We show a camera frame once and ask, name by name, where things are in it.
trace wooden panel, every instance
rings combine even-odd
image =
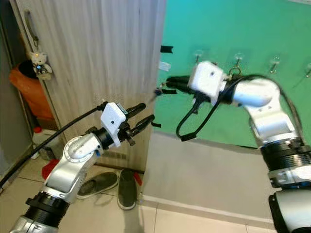
[[[17,1],[27,5],[54,76],[45,82],[60,124],[100,104],[102,99],[125,108],[146,102],[156,86],[165,0]],[[130,123],[151,114],[153,106]],[[67,140],[91,126],[93,114],[65,132]],[[144,170],[150,128],[136,145],[118,149],[126,159],[100,162]]]

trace green backdrop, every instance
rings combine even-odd
[[[159,71],[158,84],[167,77],[189,75],[195,64],[195,51],[204,52],[200,60],[216,62],[226,72],[234,65],[234,55],[242,53],[242,73],[269,74],[270,62],[280,56],[278,81],[300,113],[306,139],[311,143],[311,5],[286,0],[168,0],[163,45],[174,46],[173,54],[162,53],[170,63],[169,72]],[[174,133],[180,119],[191,108],[187,94],[164,95],[155,102],[159,131]],[[181,133],[192,132],[207,115],[205,103]],[[242,107],[221,105],[199,138],[255,147]]]

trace shoe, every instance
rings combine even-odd
[[[137,188],[134,173],[124,169],[120,173],[118,187],[118,205],[123,210],[131,210],[135,207],[137,200]]]
[[[115,187],[118,184],[118,175],[114,172],[105,172],[94,176],[90,180],[84,182],[81,186],[77,198],[84,199],[95,194],[101,193]]]

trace white teddy bear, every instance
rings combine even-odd
[[[50,80],[52,68],[46,64],[47,54],[44,52],[30,52],[34,72],[42,80]]]

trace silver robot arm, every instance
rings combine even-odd
[[[199,63],[188,84],[185,80],[185,76],[170,77],[167,87],[195,94],[197,100],[207,100],[212,105],[220,101],[221,96],[222,102],[243,106],[249,113],[250,128],[269,168],[270,182],[273,187],[282,188],[269,197],[277,232],[311,232],[311,149],[282,110],[278,85],[258,77],[241,80],[230,89],[235,80],[211,62]],[[188,140],[196,133],[180,138]]]
[[[26,203],[26,214],[15,223],[10,233],[56,233],[69,205],[74,202],[87,171],[97,158],[124,140],[135,144],[133,136],[154,120],[150,115],[130,129],[127,120],[142,111],[141,103],[124,110],[120,104],[108,103],[101,116],[103,128],[71,139],[64,147],[63,157],[44,182],[40,192]]]

